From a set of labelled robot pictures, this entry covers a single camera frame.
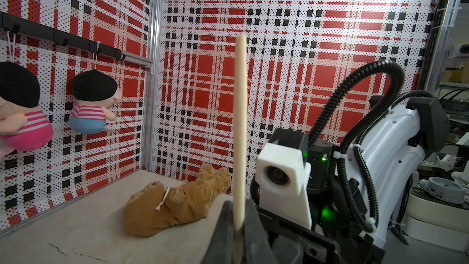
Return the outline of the bare wooden chopsticks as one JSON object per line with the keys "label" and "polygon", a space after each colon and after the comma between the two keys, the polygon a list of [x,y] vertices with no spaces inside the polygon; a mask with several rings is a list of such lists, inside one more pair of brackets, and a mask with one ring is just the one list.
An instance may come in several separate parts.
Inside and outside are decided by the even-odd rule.
{"label": "bare wooden chopsticks", "polygon": [[233,104],[233,225],[236,234],[242,232],[245,220],[247,99],[247,36],[240,34],[235,45]]}

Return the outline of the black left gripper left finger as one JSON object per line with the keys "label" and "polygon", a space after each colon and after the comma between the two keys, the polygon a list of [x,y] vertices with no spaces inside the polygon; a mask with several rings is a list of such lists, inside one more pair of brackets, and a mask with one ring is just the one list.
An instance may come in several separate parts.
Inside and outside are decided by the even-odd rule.
{"label": "black left gripper left finger", "polygon": [[202,264],[231,264],[233,257],[233,203],[225,201]]}

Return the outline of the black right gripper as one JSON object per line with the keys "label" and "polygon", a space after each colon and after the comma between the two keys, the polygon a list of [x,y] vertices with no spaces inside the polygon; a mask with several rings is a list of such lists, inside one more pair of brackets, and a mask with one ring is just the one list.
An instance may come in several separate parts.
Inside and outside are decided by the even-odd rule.
{"label": "black right gripper", "polygon": [[[273,251],[280,253],[278,260],[293,254],[295,261],[303,264],[381,263],[385,251],[375,245],[371,236],[362,236],[361,229],[352,221],[343,188],[335,173],[337,159],[333,154],[338,147],[322,139],[310,147],[306,133],[283,128],[276,129],[267,143],[306,151],[305,161],[311,164],[307,184],[313,220],[310,230],[260,208],[260,186],[255,177],[252,179],[252,199],[269,244]],[[293,247],[292,252],[288,251],[289,246]]]}

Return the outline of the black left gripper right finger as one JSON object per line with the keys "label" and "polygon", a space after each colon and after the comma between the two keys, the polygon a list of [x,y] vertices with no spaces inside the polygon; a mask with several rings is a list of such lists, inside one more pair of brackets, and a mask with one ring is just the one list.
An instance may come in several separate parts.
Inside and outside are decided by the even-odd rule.
{"label": "black left gripper right finger", "polygon": [[244,264],[277,264],[258,210],[251,199],[245,200]]}

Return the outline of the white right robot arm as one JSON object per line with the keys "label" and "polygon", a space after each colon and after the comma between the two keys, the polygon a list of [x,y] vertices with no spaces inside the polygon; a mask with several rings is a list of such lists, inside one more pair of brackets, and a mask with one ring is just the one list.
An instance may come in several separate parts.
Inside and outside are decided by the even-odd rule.
{"label": "white right robot arm", "polygon": [[[344,97],[383,73],[386,93],[339,144],[321,134]],[[336,88],[309,133],[276,129],[256,159],[250,189],[264,230],[249,264],[379,264],[389,222],[412,173],[442,150],[449,121],[432,94],[402,93],[404,70],[375,61]]]}

